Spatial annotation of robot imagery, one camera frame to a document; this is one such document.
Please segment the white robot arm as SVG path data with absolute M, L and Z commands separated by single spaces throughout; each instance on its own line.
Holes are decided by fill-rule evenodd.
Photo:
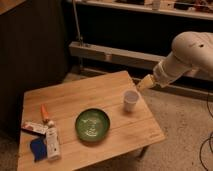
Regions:
M 172 41 L 169 55 L 136 88 L 139 92 L 156 85 L 164 88 L 193 68 L 213 76 L 213 33 L 187 31 L 178 34 Z

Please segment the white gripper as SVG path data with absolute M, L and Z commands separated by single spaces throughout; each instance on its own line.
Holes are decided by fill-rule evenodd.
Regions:
M 162 88 L 169 85 L 169 76 L 165 73 L 161 64 L 157 64 L 153 69 L 153 76 L 146 75 L 136 86 L 139 92 L 155 86 L 155 82 Z

